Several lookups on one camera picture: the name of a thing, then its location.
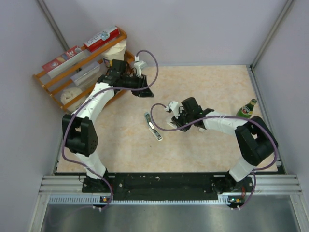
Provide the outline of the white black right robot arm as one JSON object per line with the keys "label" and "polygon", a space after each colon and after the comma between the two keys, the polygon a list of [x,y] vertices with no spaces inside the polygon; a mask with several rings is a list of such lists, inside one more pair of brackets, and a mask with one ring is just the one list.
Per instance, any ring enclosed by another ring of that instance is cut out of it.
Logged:
{"label": "white black right robot arm", "polygon": [[243,179],[262,161],[278,151],[278,142],[259,116],[231,117],[210,108],[202,109],[194,97],[181,103],[171,101],[166,111],[173,113],[170,123],[182,131],[187,131],[194,125],[202,130],[214,130],[236,137],[241,157],[227,172],[225,185],[230,191],[241,188]]}

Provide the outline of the white staple box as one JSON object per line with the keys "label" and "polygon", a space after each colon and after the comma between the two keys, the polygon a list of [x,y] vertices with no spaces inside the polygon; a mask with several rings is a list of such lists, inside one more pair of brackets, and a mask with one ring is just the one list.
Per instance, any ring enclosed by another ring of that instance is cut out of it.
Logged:
{"label": "white staple box", "polygon": [[175,124],[173,123],[171,117],[167,117],[167,118],[166,118],[166,123],[167,123],[170,127],[174,128],[174,129],[177,128],[177,125],[175,125]]}

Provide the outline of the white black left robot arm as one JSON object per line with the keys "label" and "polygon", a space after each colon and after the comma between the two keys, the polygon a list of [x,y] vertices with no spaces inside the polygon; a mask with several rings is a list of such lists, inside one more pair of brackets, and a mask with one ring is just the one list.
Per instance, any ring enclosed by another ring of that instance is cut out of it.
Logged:
{"label": "white black left robot arm", "polygon": [[79,158],[77,164],[86,168],[86,175],[93,179],[93,186],[98,191],[106,191],[110,183],[104,177],[107,169],[98,157],[94,123],[105,105],[120,90],[130,90],[141,98],[154,96],[148,88],[146,75],[142,74],[145,67],[144,61],[136,61],[130,68],[128,62],[114,59],[107,73],[98,78],[85,102],[62,118],[62,148],[68,148]]}

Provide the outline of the light blue stapler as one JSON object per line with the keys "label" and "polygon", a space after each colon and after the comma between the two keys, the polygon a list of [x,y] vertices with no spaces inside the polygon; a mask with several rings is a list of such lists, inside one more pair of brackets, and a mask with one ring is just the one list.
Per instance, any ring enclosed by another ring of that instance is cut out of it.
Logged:
{"label": "light blue stapler", "polygon": [[156,138],[157,141],[162,141],[163,137],[159,134],[157,129],[154,127],[154,125],[153,125],[153,123],[151,121],[150,113],[145,112],[144,113],[144,118],[145,118],[145,121],[147,123],[148,129],[150,130],[152,135]]}

